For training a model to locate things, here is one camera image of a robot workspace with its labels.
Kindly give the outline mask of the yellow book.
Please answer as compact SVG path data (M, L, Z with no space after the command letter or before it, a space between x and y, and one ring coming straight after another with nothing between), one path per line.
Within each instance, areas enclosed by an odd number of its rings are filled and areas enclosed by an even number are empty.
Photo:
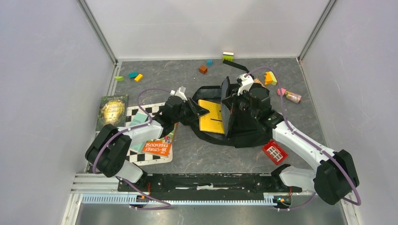
M221 104L203 99L200 99L198 104L202 108L209 110L209 113L199 118L199 130L202 132L225 134L222 123Z

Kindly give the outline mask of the black student backpack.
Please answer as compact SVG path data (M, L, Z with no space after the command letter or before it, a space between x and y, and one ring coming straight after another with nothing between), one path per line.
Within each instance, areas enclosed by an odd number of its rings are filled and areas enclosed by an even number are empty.
M202 86L192 99L198 103L200 99L221 104L222 123L225 134L202 132L199 130L199 120L190 125L195 135L204 141L217 145L233 146L235 148L256 147L268 143L272 139L272 130L283 122L280 113L272 109L270 91L264 86L253 83L248 93L258 98L258 119L251 118L247 113L236 112L229 115L224 98L237 94L240 85L231 83L226 77L220 86Z

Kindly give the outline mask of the teal book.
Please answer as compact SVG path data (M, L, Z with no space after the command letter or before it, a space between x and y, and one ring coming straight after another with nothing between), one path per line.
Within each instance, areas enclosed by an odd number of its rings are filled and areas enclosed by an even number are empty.
M129 127L142 124L142 123L146 122L147 118L148 118L147 114L138 112L132 118L132 121L129 124ZM134 152L137 152L137 153L141 153L143 148L144 148L145 143L146 142L141 142L141 143L138 143L138 144L132 144L131 143L130 144L130 150L134 151Z

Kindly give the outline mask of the dark green fantasy book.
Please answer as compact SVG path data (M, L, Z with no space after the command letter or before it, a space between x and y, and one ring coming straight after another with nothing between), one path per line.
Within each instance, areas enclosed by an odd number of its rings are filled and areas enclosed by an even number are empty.
M103 96L100 100L95 131L99 132L107 124L124 127L128 102L128 94Z

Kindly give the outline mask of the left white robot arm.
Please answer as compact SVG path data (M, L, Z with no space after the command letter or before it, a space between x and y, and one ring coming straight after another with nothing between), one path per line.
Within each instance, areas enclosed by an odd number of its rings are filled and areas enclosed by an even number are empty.
M112 124L105 125L85 153L85 158L92 164L94 174L102 173L108 178L129 181L132 188L142 191L147 186L147 177L139 166L126 159L130 145L163 138L175 124L190 125L209 112L191 98L183 100L171 96L156 115L144 123L118 128Z

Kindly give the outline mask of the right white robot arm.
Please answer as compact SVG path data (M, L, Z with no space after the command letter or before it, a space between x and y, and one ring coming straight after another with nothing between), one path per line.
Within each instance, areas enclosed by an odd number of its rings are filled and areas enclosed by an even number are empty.
M272 109L268 89L256 84L221 86L222 124L227 138L249 125L257 136L282 143L310 166L310 170L287 166L271 178L276 191L288 186L312 190L326 203L340 200L360 206L359 178L351 154L332 150L293 126Z

